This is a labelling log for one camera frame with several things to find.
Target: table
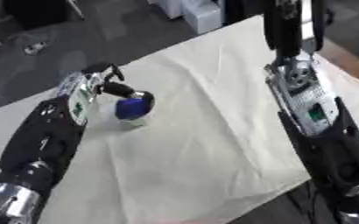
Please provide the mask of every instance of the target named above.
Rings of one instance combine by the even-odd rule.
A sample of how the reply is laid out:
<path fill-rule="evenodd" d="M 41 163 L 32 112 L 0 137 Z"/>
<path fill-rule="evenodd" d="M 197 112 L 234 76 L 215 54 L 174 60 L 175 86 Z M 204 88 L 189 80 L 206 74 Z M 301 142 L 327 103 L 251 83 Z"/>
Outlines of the table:
<path fill-rule="evenodd" d="M 40 223 L 225 223 L 308 180 L 264 83 L 273 58 L 254 17 L 124 66 L 157 97 L 149 124 L 126 129 L 100 98 Z M 318 60 L 359 126 L 359 80 Z M 0 108 L 0 154 L 48 94 Z"/>

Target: robotic hand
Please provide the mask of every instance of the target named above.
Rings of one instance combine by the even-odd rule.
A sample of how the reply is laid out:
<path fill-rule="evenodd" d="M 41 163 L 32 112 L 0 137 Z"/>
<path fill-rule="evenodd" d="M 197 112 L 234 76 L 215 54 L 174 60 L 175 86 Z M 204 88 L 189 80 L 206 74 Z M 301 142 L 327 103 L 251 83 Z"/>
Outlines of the robotic hand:
<path fill-rule="evenodd" d="M 359 129 L 313 55 L 322 48 L 323 0 L 268 0 L 265 69 L 278 116 L 339 222 L 359 224 Z"/>
<path fill-rule="evenodd" d="M 0 224 L 37 223 L 81 141 L 92 102 L 102 92 L 124 98 L 130 117 L 150 112 L 153 96 L 112 81 L 116 66 L 98 64 L 70 74 L 54 95 L 23 121 L 0 158 Z"/>

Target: gray floor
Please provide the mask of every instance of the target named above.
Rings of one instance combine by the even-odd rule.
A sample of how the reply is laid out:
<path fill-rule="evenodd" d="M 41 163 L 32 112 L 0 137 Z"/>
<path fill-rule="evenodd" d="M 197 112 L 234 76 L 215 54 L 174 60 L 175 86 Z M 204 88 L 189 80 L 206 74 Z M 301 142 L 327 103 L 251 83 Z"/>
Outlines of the gray floor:
<path fill-rule="evenodd" d="M 86 65 L 124 65 L 195 36 L 185 22 L 169 20 L 145 0 L 84 0 L 81 7 L 86 21 L 72 19 L 14 38 L 14 22 L 0 24 L 0 39 L 8 39 L 0 48 L 0 106 L 52 88 Z M 23 53 L 42 40 L 49 47 L 41 53 Z"/>
<path fill-rule="evenodd" d="M 327 37 L 359 56 L 359 0 L 327 0 L 335 11 L 335 23 L 327 28 Z"/>

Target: white table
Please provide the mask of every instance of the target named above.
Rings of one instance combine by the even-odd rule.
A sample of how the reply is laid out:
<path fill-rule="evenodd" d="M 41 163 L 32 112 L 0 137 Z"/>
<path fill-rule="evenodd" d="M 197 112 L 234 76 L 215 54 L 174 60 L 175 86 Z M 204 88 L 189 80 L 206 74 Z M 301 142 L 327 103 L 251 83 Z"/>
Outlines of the white table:
<path fill-rule="evenodd" d="M 124 66 L 157 97 L 149 125 L 122 129 L 100 98 L 41 223 L 225 223 L 306 181 L 264 84 L 273 58 L 254 17 Z M 359 125 L 359 80 L 320 63 Z M 47 95 L 0 108 L 0 154 Z"/>

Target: floor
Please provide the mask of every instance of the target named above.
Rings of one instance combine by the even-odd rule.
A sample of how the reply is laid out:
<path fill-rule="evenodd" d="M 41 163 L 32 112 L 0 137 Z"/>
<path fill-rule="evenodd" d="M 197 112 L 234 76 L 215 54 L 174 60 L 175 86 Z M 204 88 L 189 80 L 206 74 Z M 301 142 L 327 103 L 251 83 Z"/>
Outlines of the floor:
<path fill-rule="evenodd" d="M 337 17 L 327 37 L 359 56 L 359 0 L 328 1 Z M 254 14 L 251 5 L 247 4 L 247 12 Z M 11 21 L 4 24 L 0 36 L 7 44 L 0 48 L 0 107 L 55 87 L 68 72 L 94 62 L 124 65 L 195 37 L 185 22 L 168 20 L 145 0 L 81 0 L 81 7 L 86 21 L 74 18 L 24 35 L 9 37 L 18 28 Z M 39 41 L 49 47 L 36 56 L 23 53 L 24 47 Z M 313 198 L 307 189 L 308 183 L 231 223 L 309 223 Z M 315 208 L 318 223 L 334 223 L 322 199 L 316 200 Z"/>
<path fill-rule="evenodd" d="M 84 0 L 85 21 L 77 18 L 23 35 L 13 21 L 0 24 L 0 106 L 58 85 L 62 77 L 95 62 L 121 66 L 195 36 L 182 20 L 171 21 L 145 0 Z M 35 56 L 23 49 L 45 41 Z"/>

